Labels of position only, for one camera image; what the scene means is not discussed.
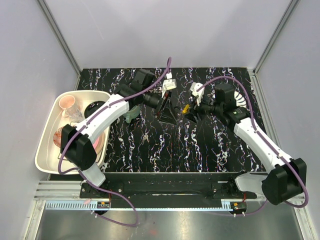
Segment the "silver key bunch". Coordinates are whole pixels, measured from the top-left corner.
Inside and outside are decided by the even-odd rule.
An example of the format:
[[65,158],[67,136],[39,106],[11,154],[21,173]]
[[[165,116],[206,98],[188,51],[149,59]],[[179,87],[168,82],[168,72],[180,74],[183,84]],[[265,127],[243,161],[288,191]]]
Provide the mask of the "silver key bunch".
[[149,143],[149,135],[147,133],[145,133],[142,137],[142,144],[144,144],[145,142]]

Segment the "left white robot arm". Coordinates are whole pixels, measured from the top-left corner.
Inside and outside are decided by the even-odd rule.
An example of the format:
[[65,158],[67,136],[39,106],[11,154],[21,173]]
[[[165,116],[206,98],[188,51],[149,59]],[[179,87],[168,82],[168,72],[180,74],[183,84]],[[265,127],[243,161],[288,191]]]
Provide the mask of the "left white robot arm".
[[67,159],[90,182],[90,192],[97,198],[108,193],[106,177],[96,163],[97,153],[94,142],[120,116],[143,104],[155,110],[160,122],[175,124],[177,114],[171,103],[171,90],[177,87],[172,74],[165,71],[160,94],[151,93],[159,80],[145,69],[138,69],[133,80],[121,84],[110,98],[89,117],[75,126],[66,124],[61,131],[61,159]]

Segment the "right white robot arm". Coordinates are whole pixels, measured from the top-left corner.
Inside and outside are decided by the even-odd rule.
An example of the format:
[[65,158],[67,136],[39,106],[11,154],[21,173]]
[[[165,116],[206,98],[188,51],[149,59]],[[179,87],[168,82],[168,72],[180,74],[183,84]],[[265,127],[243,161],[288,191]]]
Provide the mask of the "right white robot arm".
[[228,195],[239,198],[244,192],[264,195],[273,205],[287,202],[306,189],[307,164],[281,150],[258,126],[247,110],[245,98],[227,83],[214,87],[213,99],[204,95],[204,86],[194,82],[190,89],[193,101],[182,113],[195,123],[205,116],[215,116],[242,139],[259,158],[267,175],[239,173],[227,185]]

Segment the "yellow padlock black shackle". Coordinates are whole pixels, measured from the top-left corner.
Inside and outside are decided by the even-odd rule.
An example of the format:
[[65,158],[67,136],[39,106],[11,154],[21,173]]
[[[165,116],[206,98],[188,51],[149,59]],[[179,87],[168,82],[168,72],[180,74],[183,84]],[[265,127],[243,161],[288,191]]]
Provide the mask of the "yellow padlock black shackle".
[[187,105],[183,108],[183,110],[181,111],[181,113],[182,113],[183,115],[185,115],[185,114],[187,114],[187,113],[189,112],[189,110],[190,110],[190,105],[187,104]]

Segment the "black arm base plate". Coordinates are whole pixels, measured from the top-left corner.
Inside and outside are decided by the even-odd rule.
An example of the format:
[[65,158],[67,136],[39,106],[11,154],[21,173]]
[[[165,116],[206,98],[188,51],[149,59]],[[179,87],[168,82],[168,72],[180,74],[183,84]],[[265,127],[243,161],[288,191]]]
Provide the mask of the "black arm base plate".
[[107,173],[101,188],[113,194],[97,190],[82,183],[80,198],[110,199],[113,209],[127,208],[126,197],[136,209],[222,209],[222,200],[251,200],[256,194],[240,192],[231,182],[232,173]]

